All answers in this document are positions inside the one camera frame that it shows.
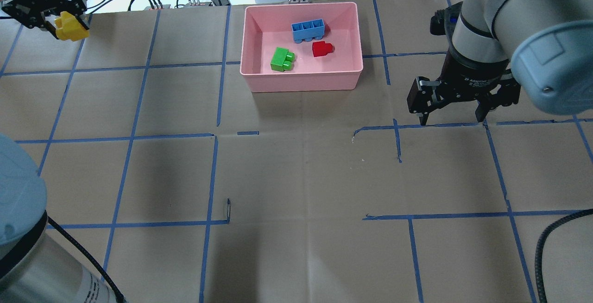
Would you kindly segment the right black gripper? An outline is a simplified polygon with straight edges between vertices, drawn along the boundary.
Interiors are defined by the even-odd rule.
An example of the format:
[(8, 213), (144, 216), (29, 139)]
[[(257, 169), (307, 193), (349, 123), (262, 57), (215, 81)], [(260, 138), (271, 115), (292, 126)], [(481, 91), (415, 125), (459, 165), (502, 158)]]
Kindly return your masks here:
[(446, 54), (437, 81), (417, 76), (407, 96), (409, 113), (425, 126), (433, 111), (454, 102), (477, 101), (476, 120), (483, 123), (498, 106), (517, 104), (521, 86), (507, 69), (509, 60), (476, 62), (453, 48)]

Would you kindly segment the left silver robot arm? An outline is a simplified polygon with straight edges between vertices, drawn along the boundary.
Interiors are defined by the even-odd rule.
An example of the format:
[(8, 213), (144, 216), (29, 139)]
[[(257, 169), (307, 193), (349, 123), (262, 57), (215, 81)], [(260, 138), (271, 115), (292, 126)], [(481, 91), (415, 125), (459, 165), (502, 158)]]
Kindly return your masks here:
[[(2, 10), (62, 41), (89, 36), (87, 0), (8, 0)], [(47, 214), (47, 191), (24, 149), (1, 136), (1, 301), (125, 303), (97, 260)]]

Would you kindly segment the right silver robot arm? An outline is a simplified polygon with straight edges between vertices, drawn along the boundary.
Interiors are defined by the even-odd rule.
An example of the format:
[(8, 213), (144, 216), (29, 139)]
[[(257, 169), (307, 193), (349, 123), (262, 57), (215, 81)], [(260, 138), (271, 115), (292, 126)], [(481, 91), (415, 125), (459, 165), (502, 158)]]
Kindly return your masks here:
[(519, 102), (553, 115), (592, 109), (592, 0), (463, 0), (437, 10), (430, 33), (446, 36), (440, 76), (418, 76), (409, 113), (426, 125), (430, 113), (476, 101), (476, 120)]

